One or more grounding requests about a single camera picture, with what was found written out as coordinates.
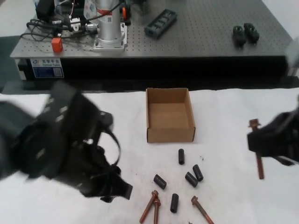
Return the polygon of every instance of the black rubber tube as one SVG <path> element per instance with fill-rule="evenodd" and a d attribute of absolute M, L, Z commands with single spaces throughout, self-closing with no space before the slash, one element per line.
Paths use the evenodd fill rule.
<path fill-rule="evenodd" d="M 177 213 L 177 211 L 178 211 L 178 195 L 177 194 L 172 195 L 170 211 L 172 213 Z"/>
<path fill-rule="evenodd" d="M 162 189 L 166 188 L 166 181 L 163 180 L 158 174 L 156 174 L 155 178 L 154 178 L 154 182 Z"/>
<path fill-rule="evenodd" d="M 190 173 L 188 172 L 185 176 L 185 179 L 195 188 L 198 184 L 197 179 Z"/>
<path fill-rule="evenodd" d="M 182 148 L 178 150 L 178 163 L 180 165 L 185 163 L 185 152 Z"/>
<path fill-rule="evenodd" d="M 196 179 L 201 182 L 204 179 L 204 176 L 202 175 L 201 170 L 197 164 L 193 166 L 193 171 L 195 173 Z"/>

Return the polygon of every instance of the metal bracket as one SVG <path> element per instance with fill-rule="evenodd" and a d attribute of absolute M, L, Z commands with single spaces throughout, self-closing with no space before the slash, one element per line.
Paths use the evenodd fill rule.
<path fill-rule="evenodd" d="M 127 45 L 127 26 L 122 22 L 121 23 L 121 33 L 122 37 L 119 39 L 118 42 L 111 43 L 111 44 L 105 44 L 101 42 L 98 38 L 98 36 L 95 37 L 94 44 L 93 44 L 93 50 L 95 51 L 124 51 L 126 45 Z"/>

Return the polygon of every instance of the sticker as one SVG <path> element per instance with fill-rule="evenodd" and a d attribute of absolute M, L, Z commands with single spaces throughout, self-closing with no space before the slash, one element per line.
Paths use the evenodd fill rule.
<path fill-rule="evenodd" d="M 36 78 L 64 78 L 59 58 L 31 58 L 30 61 Z"/>
<path fill-rule="evenodd" d="M 103 17 L 99 18 L 101 22 L 112 22 L 112 12 L 109 13 L 109 10 L 99 9 L 97 8 L 97 15 L 103 15 Z"/>

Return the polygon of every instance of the cardboard box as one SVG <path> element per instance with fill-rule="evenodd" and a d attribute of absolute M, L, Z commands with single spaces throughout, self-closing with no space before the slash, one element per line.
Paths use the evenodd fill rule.
<path fill-rule="evenodd" d="M 195 123 L 187 88 L 146 90 L 147 141 L 192 142 Z"/>

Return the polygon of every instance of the metal base plate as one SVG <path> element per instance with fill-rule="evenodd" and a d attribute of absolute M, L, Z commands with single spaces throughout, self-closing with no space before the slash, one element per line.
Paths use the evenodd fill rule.
<path fill-rule="evenodd" d="M 93 44 L 93 50 L 95 51 L 124 51 L 127 45 L 127 26 L 124 23 L 123 27 L 121 26 L 121 33 L 124 35 L 123 39 L 121 38 L 119 42 L 113 44 L 104 44 L 96 36 Z"/>
<path fill-rule="evenodd" d="M 144 27 L 164 9 L 178 13 L 177 21 L 158 39 L 147 37 Z M 35 42 L 21 38 L 13 58 L 128 58 L 128 57 L 211 57 L 282 56 L 291 37 L 262 0 L 147 0 L 131 7 L 128 44 L 124 51 L 94 51 L 94 37 L 63 39 L 64 50 L 53 53 L 51 39 Z M 252 23 L 260 34 L 257 44 L 247 42 L 236 47 L 232 30 L 236 25 Z"/>

